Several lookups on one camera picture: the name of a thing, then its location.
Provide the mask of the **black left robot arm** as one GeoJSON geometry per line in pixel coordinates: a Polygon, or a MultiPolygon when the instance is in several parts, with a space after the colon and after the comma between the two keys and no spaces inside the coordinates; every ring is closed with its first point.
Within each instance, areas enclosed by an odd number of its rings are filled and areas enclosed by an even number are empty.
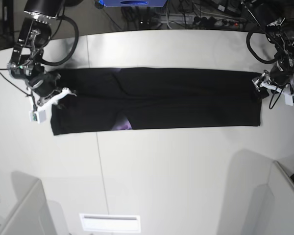
{"type": "Polygon", "coordinates": [[[242,0],[241,4],[255,21],[246,37],[247,49],[259,62],[273,65],[270,71],[265,70],[252,79],[255,89],[258,92],[268,89],[294,98],[294,19],[287,19],[270,0],[242,0]],[[253,50],[250,40],[257,30],[274,45],[273,59],[264,60],[253,50]]]}

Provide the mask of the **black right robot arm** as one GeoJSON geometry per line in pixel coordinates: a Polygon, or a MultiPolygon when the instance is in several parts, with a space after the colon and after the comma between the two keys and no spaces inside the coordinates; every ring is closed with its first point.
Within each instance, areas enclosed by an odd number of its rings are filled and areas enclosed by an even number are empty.
{"type": "Polygon", "coordinates": [[[60,95],[70,93],[67,88],[57,85],[60,74],[45,71],[45,66],[57,67],[67,62],[78,44],[79,30],[76,22],[65,16],[67,6],[65,0],[29,0],[24,12],[29,14],[25,18],[18,40],[13,47],[11,59],[7,70],[15,79],[23,80],[30,90],[33,110],[54,104],[60,99],[60,95]],[[50,20],[66,21],[73,26],[74,42],[71,51],[58,62],[48,62],[43,59],[44,48],[53,39],[50,20]]]}

